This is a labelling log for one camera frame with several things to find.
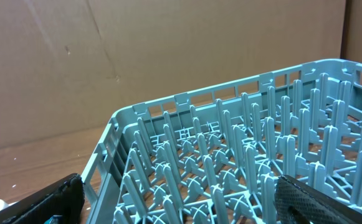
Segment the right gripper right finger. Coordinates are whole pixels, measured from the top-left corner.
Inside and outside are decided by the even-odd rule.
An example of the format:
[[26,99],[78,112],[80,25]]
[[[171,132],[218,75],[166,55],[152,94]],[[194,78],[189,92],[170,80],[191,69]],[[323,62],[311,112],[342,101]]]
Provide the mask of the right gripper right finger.
[[274,205],[281,223],[362,223],[362,213],[289,175],[279,177]]

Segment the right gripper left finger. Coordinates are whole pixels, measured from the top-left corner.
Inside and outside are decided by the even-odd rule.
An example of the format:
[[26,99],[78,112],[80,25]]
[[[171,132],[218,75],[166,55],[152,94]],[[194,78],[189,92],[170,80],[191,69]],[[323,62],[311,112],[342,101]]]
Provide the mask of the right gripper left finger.
[[0,224],[79,223],[83,181],[73,173],[0,211]]

